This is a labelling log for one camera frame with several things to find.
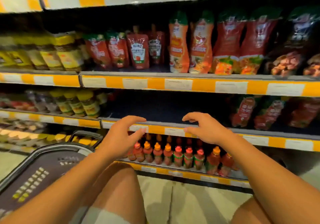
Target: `leg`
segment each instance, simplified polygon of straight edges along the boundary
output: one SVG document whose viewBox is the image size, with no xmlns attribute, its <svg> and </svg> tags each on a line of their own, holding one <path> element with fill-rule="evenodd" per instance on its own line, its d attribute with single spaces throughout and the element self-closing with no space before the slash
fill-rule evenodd
<svg viewBox="0 0 320 224">
<path fill-rule="evenodd" d="M 133 168 L 126 163 L 115 162 L 111 164 L 96 182 L 97 190 L 101 187 L 92 207 L 114 213 L 130 224 L 143 224 L 146 220 L 143 197 L 137 175 Z M 86 199 L 90 206 L 92 198 Z"/>
<path fill-rule="evenodd" d="M 253 197 L 234 213 L 231 224 L 272 224 L 260 203 Z"/>
</svg>

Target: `person's right hand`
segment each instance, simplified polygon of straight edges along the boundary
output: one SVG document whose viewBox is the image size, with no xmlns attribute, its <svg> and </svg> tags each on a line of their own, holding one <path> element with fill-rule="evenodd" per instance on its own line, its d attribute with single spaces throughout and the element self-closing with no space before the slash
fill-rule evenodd
<svg viewBox="0 0 320 224">
<path fill-rule="evenodd" d="M 192 112 L 186 114 L 182 121 L 191 123 L 198 121 L 199 127 L 187 127 L 184 131 L 198 136 L 202 141 L 210 144 L 221 145 L 232 131 L 221 125 L 207 113 Z"/>
</svg>

